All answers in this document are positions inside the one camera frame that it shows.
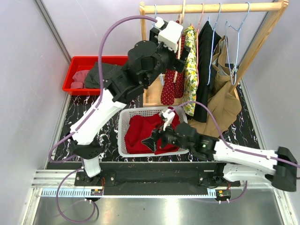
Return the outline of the red skirt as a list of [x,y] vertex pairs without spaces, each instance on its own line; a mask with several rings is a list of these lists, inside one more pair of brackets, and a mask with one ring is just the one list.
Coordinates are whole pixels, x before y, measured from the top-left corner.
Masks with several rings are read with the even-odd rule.
[[[157,150],[153,152],[146,145],[142,143],[142,140],[149,138],[152,130],[160,125],[162,122],[159,113],[156,113],[152,116],[141,116],[136,115],[132,117],[129,121],[129,128],[125,135],[125,144],[126,149],[129,154],[150,154],[154,153],[155,155],[175,152],[179,148],[171,144],[167,144],[164,148],[160,149],[161,139],[158,140]],[[180,124],[179,116],[175,113],[175,117],[172,121],[172,127],[176,128]]]

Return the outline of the light blue wire hanger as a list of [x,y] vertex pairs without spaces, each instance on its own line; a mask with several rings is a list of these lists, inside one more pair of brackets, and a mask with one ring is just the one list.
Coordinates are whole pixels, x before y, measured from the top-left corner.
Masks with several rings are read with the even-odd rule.
[[[154,18],[156,18],[157,17],[157,5],[155,4],[154,7],[155,7]],[[159,75],[159,79],[161,81],[161,85],[164,86],[164,76],[163,76],[163,74]]]

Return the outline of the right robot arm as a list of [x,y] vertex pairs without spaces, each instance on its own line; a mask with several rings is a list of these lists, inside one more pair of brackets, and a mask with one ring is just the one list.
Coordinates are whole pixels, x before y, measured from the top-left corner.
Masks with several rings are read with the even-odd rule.
[[199,134],[183,122],[176,128],[155,128],[142,144],[153,152],[170,144],[190,151],[201,161],[222,161],[222,170],[213,173],[214,183],[223,186],[240,180],[264,182],[274,188],[295,192],[299,164],[286,147],[277,150],[253,149],[228,143],[221,139]]

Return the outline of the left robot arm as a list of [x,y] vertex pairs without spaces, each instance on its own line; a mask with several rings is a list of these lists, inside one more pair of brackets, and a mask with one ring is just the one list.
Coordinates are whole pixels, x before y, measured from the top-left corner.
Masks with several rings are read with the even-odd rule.
[[143,94],[160,74],[167,69],[183,71],[190,49],[179,44],[182,32],[183,26],[178,23],[174,23],[174,28],[152,28],[149,40],[136,43],[128,51],[127,62],[121,70],[100,79],[103,87],[98,99],[70,127],[74,153],[83,159],[85,180],[90,185],[101,181],[100,148],[93,143],[94,137],[112,116]]

